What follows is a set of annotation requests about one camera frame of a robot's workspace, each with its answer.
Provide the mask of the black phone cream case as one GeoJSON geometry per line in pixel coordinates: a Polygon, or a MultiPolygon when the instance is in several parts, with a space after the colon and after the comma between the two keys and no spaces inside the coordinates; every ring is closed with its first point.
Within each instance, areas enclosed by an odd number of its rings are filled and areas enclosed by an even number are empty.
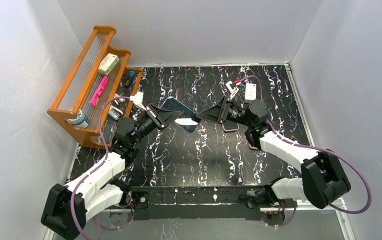
{"type": "Polygon", "coordinates": [[[232,122],[232,121],[229,121],[229,120],[225,120],[223,123],[222,123],[222,129],[225,133],[233,133],[233,132],[236,132],[239,130],[239,124],[238,123],[235,123],[235,122],[232,122]]]}

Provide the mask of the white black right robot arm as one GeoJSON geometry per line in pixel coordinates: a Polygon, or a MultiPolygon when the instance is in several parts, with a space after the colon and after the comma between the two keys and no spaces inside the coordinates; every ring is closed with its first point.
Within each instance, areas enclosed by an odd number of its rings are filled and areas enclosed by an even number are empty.
{"type": "Polygon", "coordinates": [[[246,126],[244,134],[252,149],[275,155],[300,172],[300,178],[279,178],[265,185],[265,195],[271,202],[302,200],[323,209],[351,189],[338,157],[323,150],[301,147],[275,133],[268,122],[267,105],[259,99],[243,108],[224,97],[197,117],[217,124],[230,121],[246,126]]]}

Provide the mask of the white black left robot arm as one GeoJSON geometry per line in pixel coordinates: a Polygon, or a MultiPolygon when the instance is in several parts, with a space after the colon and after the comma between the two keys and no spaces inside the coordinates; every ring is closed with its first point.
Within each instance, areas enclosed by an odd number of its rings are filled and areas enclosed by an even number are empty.
{"type": "Polygon", "coordinates": [[[105,156],[81,176],[49,191],[41,224],[66,240],[85,236],[86,223],[106,208],[119,204],[125,189],[114,176],[125,170],[139,153],[139,142],[155,129],[163,130],[182,112],[163,110],[150,104],[135,121],[122,117],[105,156]]]}

